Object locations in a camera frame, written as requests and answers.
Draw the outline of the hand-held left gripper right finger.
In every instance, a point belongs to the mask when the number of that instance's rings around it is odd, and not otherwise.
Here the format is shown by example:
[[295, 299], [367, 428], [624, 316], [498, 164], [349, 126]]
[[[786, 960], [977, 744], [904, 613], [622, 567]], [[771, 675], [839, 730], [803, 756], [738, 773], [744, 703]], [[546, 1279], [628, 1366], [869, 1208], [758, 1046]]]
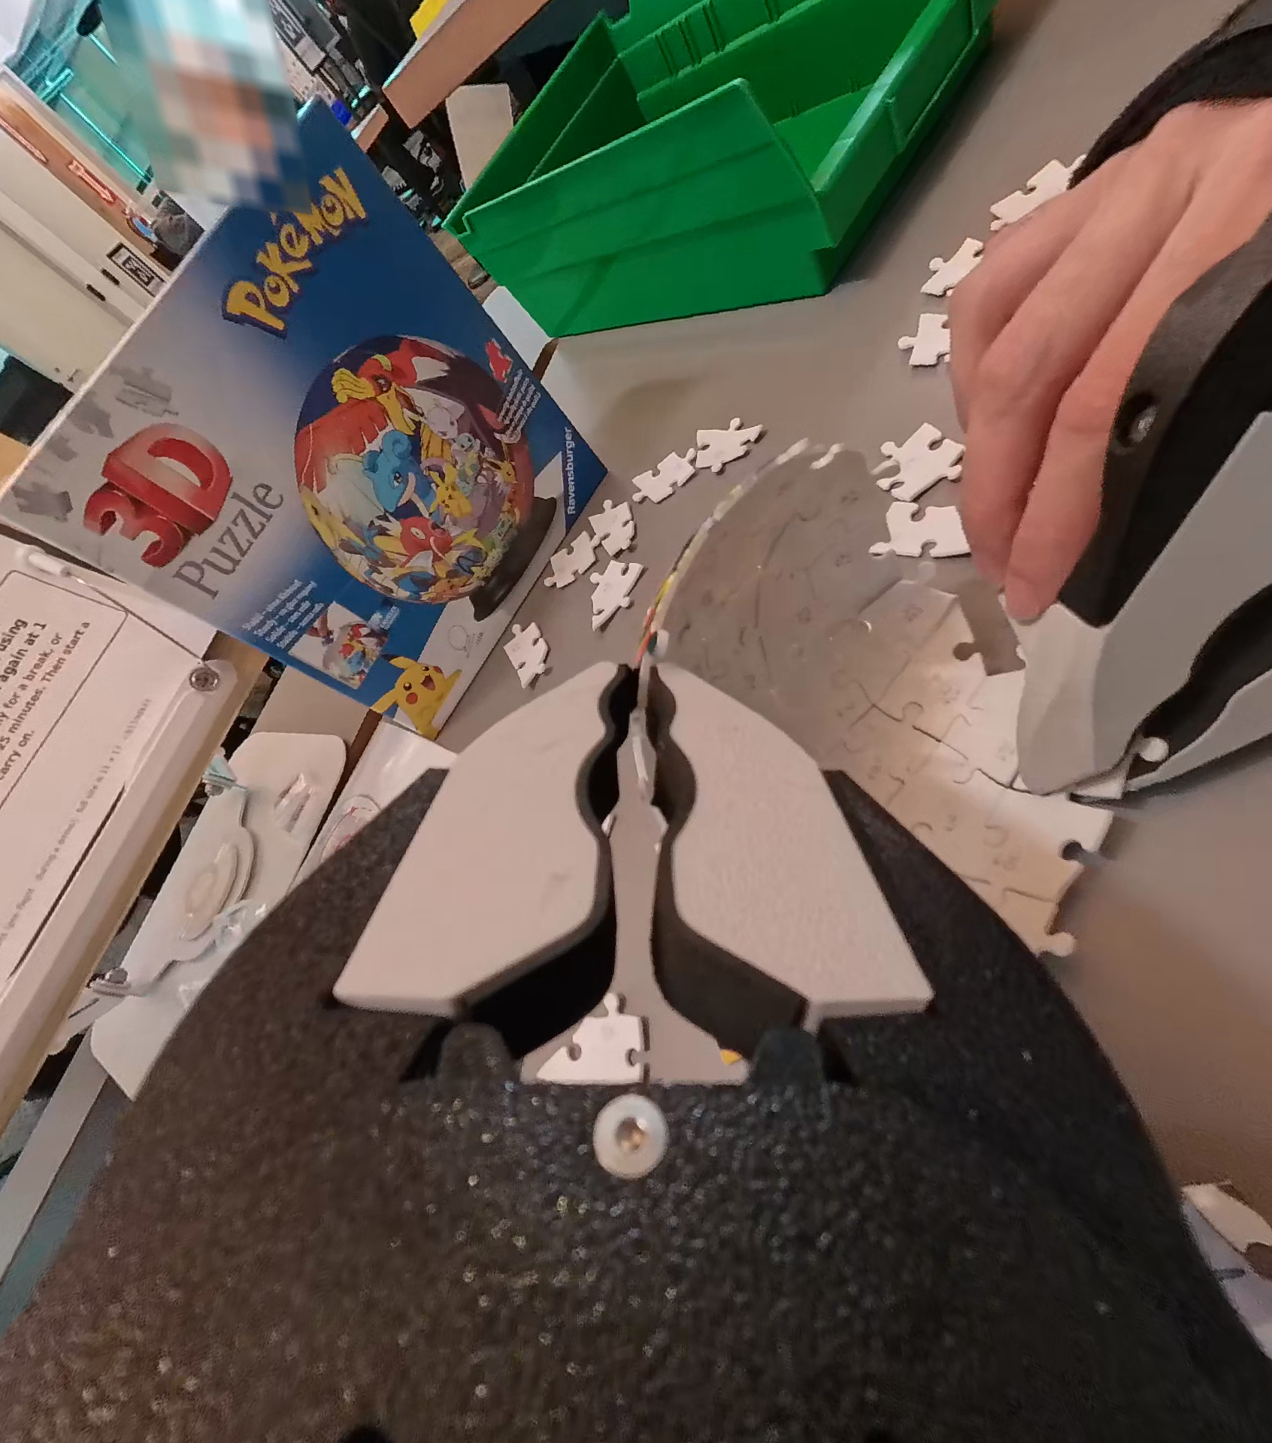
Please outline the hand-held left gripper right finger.
[[687, 1021], [845, 1021], [934, 1000], [825, 773], [785, 730], [678, 664], [648, 672], [666, 822], [651, 963]]

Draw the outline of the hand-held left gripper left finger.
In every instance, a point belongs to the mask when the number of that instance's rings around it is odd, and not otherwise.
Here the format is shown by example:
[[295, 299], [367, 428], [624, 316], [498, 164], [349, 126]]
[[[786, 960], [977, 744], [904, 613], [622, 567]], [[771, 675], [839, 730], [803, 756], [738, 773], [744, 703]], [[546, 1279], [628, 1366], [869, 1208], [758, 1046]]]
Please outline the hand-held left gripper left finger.
[[347, 963], [344, 1006], [444, 1021], [580, 1021], [615, 975], [604, 819], [637, 699], [600, 660], [450, 767]]

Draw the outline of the partly built puzzle ball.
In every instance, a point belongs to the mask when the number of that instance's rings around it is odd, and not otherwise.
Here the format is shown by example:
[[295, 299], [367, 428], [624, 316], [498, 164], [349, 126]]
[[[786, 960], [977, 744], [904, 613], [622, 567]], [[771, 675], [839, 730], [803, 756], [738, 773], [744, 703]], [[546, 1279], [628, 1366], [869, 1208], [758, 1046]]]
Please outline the partly built puzzle ball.
[[692, 535], [650, 613], [653, 649], [842, 771], [1034, 953], [1068, 959], [1066, 893], [1108, 809], [1019, 774], [1021, 667], [994, 672], [959, 558], [871, 555], [896, 499], [859, 451], [801, 440]]

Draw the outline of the person's right forearm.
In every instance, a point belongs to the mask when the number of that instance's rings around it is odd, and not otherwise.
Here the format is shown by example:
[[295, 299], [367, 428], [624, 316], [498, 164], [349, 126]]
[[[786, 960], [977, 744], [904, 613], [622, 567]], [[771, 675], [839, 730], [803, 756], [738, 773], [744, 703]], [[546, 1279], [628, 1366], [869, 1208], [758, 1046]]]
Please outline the person's right forearm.
[[1071, 186], [1150, 135], [1186, 104], [1272, 99], [1272, 1], [1242, 3], [1149, 81], [1101, 132], [1072, 173]]

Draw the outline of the blue puzzle box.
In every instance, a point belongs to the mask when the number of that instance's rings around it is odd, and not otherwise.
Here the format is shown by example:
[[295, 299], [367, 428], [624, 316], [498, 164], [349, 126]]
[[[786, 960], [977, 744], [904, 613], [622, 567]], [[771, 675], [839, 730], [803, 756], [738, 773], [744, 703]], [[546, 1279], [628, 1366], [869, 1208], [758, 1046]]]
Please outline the blue puzzle box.
[[30, 446], [0, 519], [435, 739], [607, 467], [334, 113]]

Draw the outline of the person's right hand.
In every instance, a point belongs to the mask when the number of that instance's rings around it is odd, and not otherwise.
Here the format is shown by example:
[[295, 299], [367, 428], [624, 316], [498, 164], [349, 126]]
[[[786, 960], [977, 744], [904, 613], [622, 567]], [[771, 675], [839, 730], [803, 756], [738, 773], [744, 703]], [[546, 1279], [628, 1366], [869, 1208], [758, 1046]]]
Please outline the person's right hand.
[[1001, 230], [949, 310], [962, 525], [1007, 615], [1096, 534], [1113, 424], [1171, 304], [1272, 213], [1272, 98], [1186, 104]]

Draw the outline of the wooden board with instruction sheet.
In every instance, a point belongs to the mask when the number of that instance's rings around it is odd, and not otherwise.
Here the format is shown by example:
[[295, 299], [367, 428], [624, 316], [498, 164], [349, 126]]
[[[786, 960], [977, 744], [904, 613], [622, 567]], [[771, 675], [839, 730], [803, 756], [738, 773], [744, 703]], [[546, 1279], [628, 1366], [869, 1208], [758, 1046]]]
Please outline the wooden board with instruction sheet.
[[265, 666], [0, 528], [0, 1139]]

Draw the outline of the green plastic bin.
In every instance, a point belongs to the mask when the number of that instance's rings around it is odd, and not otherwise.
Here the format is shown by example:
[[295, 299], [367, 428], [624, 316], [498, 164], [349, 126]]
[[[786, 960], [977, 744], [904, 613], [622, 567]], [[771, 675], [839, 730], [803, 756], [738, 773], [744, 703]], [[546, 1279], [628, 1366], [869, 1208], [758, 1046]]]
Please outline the green plastic bin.
[[598, 15], [447, 219], [552, 337], [827, 293], [992, 39], [991, 1]]

